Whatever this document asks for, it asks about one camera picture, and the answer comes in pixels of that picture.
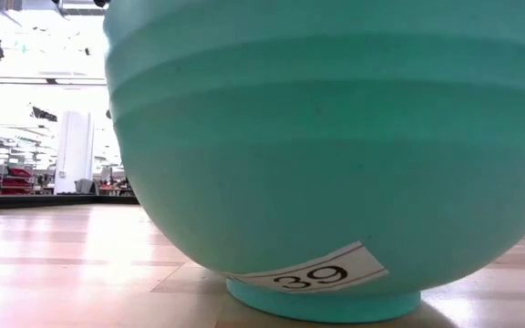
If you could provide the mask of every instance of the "laminate floor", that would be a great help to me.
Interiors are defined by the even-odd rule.
[[[235,301],[139,206],[0,211],[0,328],[355,327],[290,321]],[[525,239],[401,319],[357,327],[525,328]]]

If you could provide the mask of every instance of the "ball base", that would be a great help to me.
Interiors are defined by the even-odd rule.
[[[387,296],[335,293],[285,293],[228,280],[228,292],[264,312],[317,323],[372,323],[411,313],[420,305],[420,292]]]

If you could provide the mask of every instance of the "white label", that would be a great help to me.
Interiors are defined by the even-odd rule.
[[[225,274],[281,292],[328,292],[369,282],[388,270],[357,241],[323,257],[271,272]]]

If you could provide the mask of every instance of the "white pillar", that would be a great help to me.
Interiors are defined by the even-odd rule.
[[[75,181],[92,179],[94,122],[87,112],[66,111],[60,118],[54,193],[75,192]]]

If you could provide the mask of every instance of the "number 39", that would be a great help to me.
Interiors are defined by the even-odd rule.
[[[307,278],[316,282],[316,283],[334,283],[340,282],[343,279],[347,278],[347,271],[344,268],[330,265],[324,266],[322,268],[314,269],[307,273]],[[274,282],[284,283],[282,286],[286,289],[304,289],[312,285],[311,282],[302,280],[301,277],[297,276],[284,276],[273,279]]]

